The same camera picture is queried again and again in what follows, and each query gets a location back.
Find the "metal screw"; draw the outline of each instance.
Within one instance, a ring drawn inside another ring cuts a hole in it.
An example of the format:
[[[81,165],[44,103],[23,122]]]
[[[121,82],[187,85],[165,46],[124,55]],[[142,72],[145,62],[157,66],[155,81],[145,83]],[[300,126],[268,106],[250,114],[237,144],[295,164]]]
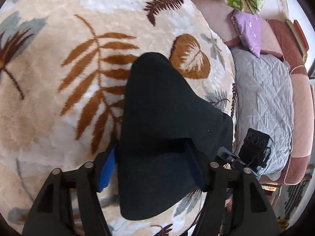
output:
[[[211,162],[211,163],[210,163],[210,166],[211,166],[211,168],[216,169],[216,168],[218,168],[218,167],[219,167],[219,164],[218,164],[218,163],[216,163],[215,161],[213,161],[213,162]]]
[[[84,164],[84,167],[86,167],[87,169],[93,168],[94,163],[91,161],[88,161]]]
[[[51,172],[53,175],[58,175],[61,172],[60,168],[55,168],[53,169],[53,171]]]
[[[246,174],[250,174],[250,173],[252,173],[252,170],[250,168],[244,168],[244,172]]]

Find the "folded black garment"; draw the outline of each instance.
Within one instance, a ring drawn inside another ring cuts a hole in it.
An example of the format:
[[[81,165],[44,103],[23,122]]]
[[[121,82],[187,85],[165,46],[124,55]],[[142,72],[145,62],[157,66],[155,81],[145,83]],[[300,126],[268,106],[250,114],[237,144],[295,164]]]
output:
[[[180,139],[197,153],[187,155]],[[227,114],[199,98],[165,56],[143,54],[127,82],[116,152],[122,216],[147,219],[176,204],[199,187],[192,164],[209,164],[221,146],[231,151],[232,140]]]

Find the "leaf stem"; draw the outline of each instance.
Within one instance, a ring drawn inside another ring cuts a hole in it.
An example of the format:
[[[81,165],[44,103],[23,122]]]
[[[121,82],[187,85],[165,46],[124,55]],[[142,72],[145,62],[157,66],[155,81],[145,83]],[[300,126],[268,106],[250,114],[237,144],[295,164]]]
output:
[[[20,85],[18,84],[18,82],[15,80],[14,76],[6,68],[3,68],[3,71],[5,71],[7,73],[7,75],[10,77],[10,79],[13,81],[16,89],[19,91],[19,93],[21,95],[21,99],[24,100],[24,94],[22,92],[22,89],[21,89]]]

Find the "camera lens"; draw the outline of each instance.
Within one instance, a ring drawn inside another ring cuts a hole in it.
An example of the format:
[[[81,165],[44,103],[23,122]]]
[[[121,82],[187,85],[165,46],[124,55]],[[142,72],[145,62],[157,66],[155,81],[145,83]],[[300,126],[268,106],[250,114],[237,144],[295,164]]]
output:
[[[265,141],[265,140],[262,140],[262,141],[260,141],[259,146],[260,146],[260,147],[264,147],[265,144],[266,144],[266,141]]]
[[[256,145],[256,144],[258,144],[258,142],[259,142],[259,136],[254,136],[254,137],[253,137],[253,140],[252,140],[252,143],[253,143],[254,145]]]

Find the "bed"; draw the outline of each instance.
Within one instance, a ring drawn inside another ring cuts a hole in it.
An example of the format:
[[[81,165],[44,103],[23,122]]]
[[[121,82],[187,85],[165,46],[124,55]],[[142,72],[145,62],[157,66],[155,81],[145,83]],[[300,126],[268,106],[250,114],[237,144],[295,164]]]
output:
[[[0,47],[18,38],[0,81],[0,212],[20,232],[52,169],[76,169],[119,136],[128,70],[144,52],[170,58],[198,96],[232,117],[237,138],[229,48],[240,45],[240,39],[230,20],[233,9],[219,0],[178,0],[174,8],[158,10],[152,8],[158,0],[122,1],[7,0],[0,9]],[[296,184],[304,175],[313,136],[308,77],[286,25],[264,20],[263,31],[261,53],[291,66],[295,146],[278,182]],[[113,235],[165,230],[180,235],[204,201],[204,194],[194,191],[155,218],[127,221],[119,212],[115,177],[99,195]],[[83,234],[72,195],[77,230]]]

